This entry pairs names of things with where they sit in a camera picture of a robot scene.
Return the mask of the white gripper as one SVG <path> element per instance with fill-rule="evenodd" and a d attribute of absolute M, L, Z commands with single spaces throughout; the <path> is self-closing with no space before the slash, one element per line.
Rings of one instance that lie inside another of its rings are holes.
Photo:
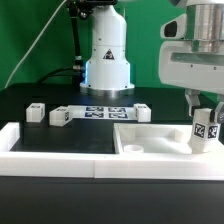
<path fill-rule="evenodd" d="M 189 37 L 190 28 L 205 31 L 212 20 L 197 22 L 196 27 L 189 27 L 188 22 L 189 16 L 182 14 L 161 27 L 164 42 L 160 47 L 158 74 L 164 84 L 187 88 L 185 98 L 193 117 L 195 110 L 201 108 L 199 91 L 224 94 L 224 37 Z M 224 123 L 224 102 L 210 112 L 210 121 Z"/>

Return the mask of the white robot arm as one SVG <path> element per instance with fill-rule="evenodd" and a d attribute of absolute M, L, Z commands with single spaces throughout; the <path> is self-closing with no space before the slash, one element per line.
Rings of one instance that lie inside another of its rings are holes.
<path fill-rule="evenodd" d="M 218 95 L 209 120 L 224 123 L 224 0 L 169 0 L 185 13 L 165 23 L 159 53 L 162 83 L 182 87 L 189 115 L 200 108 L 202 91 Z M 116 97 L 130 94 L 130 64 L 125 57 L 126 21 L 114 5 L 117 0 L 79 0 L 83 16 L 91 15 L 92 56 L 85 66 L 83 93 Z"/>

